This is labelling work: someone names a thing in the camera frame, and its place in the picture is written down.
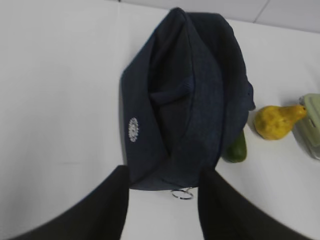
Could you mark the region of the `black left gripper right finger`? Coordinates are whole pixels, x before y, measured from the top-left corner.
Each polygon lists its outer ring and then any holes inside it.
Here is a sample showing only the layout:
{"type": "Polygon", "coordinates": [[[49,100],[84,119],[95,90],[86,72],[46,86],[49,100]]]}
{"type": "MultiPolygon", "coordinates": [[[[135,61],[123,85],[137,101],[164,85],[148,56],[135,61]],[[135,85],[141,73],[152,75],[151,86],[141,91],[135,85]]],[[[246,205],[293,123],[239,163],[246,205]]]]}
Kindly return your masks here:
{"type": "Polygon", "coordinates": [[[206,240],[306,239],[257,208],[211,168],[200,173],[197,206],[206,240]]]}

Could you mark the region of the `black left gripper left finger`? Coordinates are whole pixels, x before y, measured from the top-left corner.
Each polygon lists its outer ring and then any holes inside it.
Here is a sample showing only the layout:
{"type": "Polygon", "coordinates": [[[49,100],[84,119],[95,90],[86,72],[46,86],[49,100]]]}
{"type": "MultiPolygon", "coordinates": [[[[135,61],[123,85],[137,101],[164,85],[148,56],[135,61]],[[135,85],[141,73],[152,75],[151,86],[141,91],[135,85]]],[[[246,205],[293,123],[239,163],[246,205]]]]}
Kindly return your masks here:
{"type": "Polygon", "coordinates": [[[129,206],[129,168],[118,165],[87,196],[54,218],[7,240],[119,240],[129,206]]]}

